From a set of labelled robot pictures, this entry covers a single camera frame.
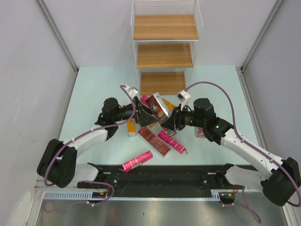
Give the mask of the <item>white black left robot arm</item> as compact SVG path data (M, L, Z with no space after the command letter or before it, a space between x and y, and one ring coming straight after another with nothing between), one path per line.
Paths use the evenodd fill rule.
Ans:
M65 188L71 182L88 182L93 188L101 187L104 177L100 174L100 167L92 163L78 164L77 158L92 147L108 141L120 125L131 119L140 126L158 122L138 97L124 106L110 97L104 101L102 111L90 130L69 141L50 140L37 167L45 186Z

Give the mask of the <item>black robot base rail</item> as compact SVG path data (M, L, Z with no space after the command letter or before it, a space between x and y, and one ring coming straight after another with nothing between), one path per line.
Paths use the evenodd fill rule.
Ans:
M220 171L223 165L141 165L127 173L119 165L98 165L101 169L95 184L79 182L77 188L105 189L109 183L118 195L177 195L192 196L205 191L230 190Z

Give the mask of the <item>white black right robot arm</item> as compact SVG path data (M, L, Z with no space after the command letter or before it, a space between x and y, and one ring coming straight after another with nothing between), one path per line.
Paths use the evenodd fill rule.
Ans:
M248 170L226 164L222 174L217 177L220 188L245 186L263 192L277 206L289 203L294 194L301 196L301 176L296 160L291 157L284 160L249 141L233 124L216 116L209 99L199 98L193 106L192 111L187 107L175 107L161 126L172 131L182 130L186 126L202 128L207 140L233 151L255 168Z

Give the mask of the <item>red silver 3D toothpaste box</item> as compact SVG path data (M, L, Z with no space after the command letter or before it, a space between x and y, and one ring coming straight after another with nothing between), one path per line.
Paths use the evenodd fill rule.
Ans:
M171 111L164 103L159 93L155 93L147 98L146 103L160 124L167 121L171 116Z

